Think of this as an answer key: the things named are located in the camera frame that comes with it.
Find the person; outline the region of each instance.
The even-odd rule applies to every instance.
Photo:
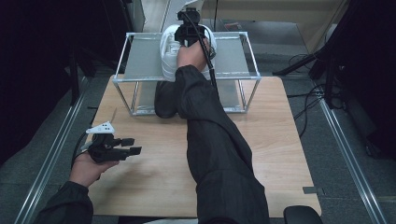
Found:
[[[187,120],[187,160],[197,184],[198,222],[270,223],[264,186],[253,173],[250,147],[201,73],[205,56],[198,42],[180,48],[177,66],[173,91],[177,113]],[[88,186],[116,164],[96,164],[86,153],[78,156],[69,181],[39,212],[35,223],[91,223]]]

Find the tripod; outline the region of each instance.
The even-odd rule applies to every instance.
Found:
[[[291,66],[282,69],[277,72],[273,72],[274,76],[285,76],[288,73],[305,66],[308,63],[315,63],[309,71],[309,76],[312,79],[319,79],[324,72],[326,72],[326,85],[324,92],[324,99],[328,104],[329,108],[334,108],[332,105],[332,84],[334,81],[335,71],[339,62],[336,60],[340,55],[341,51],[345,51],[349,46],[346,46],[348,39],[354,34],[354,27],[352,26],[353,20],[358,20],[355,15],[361,10],[361,4],[359,1],[351,0],[346,13],[338,23],[332,36],[325,45],[316,51],[315,53],[309,54],[299,62],[292,64]]]

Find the wooden table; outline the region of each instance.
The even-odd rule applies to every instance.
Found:
[[[133,86],[125,83],[122,92],[132,95]],[[255,176],[265,186],[270,217],[283,217],[283,210],[296,204],[321,214],[317,195],[303,192],[313,182],[281,79],[263,77],[247,114],[230,117],[252,149]],[[134,145],[143,148],[90,187],[94,213],[196,217],[195,182],[186,158],[186,120],[131,117],[111,79],[93,125],[108,120],[116,138],[132,137]]]

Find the white sneaker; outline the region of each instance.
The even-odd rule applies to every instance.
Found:
[[[167,81],[174,82],[175,81],[175,72],[177,70],[177,53],[178,50],[180,49],[180,43],[175,40],[175,32],[179,25],[171,25],[169,26],[164,32],[163,36],[161,38],[161,44],[160,44],[160,55],[162,59],[162,64],[163,64],[163,77]],[[216,52],[217,50],[217,45],[216,45],[216,39],[213,36],[212,31],[208,27],[205,26],[205,36],[207,40],[210,40],[210,44],[212,47],[212,50]],[[213,68],[215,68],[215,58],[211,60],[213,64]],[[207,80],[210,79],[209,75],[209,68],[205,67],[204,71],[202,74],[205,76]]]

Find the shoe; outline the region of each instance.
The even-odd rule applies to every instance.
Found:
[[[159,81],[155,88],[154,110],[162,119],[170,119],[177,113],[175,82]]]
[[[175,72],[177,70],[177,54],[180,49],[180,43],[175,40],[175,32],[179,25],[171,25],[163,32],[160,43],[160,55],[163,66],[163,78],[166,81],[175,81]],[[210,40],[211,50],[216,52],[217,44],[216,39],[210,29],[205,27],[205,36]],[[211,60],[213,67],[215,67],[215,59]],[[202,74],[207,80],[210,79],[209,68],[206,66]]]

